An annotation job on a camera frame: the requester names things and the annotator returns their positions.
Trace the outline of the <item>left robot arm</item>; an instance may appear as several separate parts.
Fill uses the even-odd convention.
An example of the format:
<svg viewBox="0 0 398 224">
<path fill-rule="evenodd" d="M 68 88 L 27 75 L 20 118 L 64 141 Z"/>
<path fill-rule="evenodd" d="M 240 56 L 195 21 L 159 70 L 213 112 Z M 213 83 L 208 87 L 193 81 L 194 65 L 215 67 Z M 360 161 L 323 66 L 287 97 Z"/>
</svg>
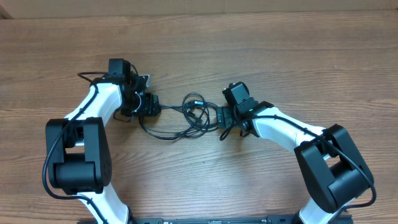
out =
<svg viewBox="0 0 398 224">
<path fill-rule="evenodd" d="M 131 209 L 111 184 L 112 160 L 105 127 L 120 113 L 126 122 L 157 116 L 157 95 L 147 92 L 150 75 L 141 75 L 122 58 L 109 60 L 108 71 L 81 72 L 89 82 L 85 99 L 71 113 L 45 127 L 47 155 L 42 168 L 45 191 L 58 200 L 79 200 L 95 223 L 134 223 Z"/>
</svg>

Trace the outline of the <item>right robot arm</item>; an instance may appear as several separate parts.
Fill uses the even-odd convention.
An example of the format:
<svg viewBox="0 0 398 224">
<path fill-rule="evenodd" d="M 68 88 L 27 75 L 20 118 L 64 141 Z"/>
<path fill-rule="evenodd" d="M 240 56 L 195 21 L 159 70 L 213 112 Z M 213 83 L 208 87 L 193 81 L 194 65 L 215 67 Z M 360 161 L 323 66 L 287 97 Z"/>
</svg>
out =
<svg viewBox="0 0 398 224">
<path fill-rule="evenodd" d="M 223 90 L 227 106 L 216 110 L 220 140 L 233 128 L 277 143 L 297 159 L 310 200 L 290 215 L 269 215 L 264 223 L 352 223 L 346 214 L 376 201 L 374 177 L 347 130 L 334 124 L 312 126 L 283 114 L 273 104 L 258 102 L 243 82 Z"/>
</svg>

